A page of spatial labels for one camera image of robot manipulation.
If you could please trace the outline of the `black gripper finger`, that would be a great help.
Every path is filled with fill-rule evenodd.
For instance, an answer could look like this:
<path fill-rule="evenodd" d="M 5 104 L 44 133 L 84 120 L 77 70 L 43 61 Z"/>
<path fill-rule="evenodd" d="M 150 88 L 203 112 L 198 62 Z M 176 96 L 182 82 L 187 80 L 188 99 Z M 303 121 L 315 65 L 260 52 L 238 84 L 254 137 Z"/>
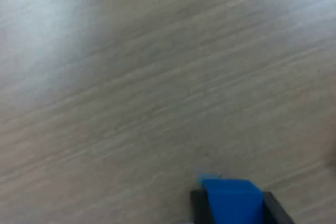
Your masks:
<path fill-rule="evenodd" d="M 193 222 L 195 224 L 214 223 L 213 214 L 209 205 L 207 192 L 196 189 L 190 192 Z"/>
<path fill-rule="evenodd" d="M 295 224 L 273 193 L 263 192 L 263 224 Z"/>

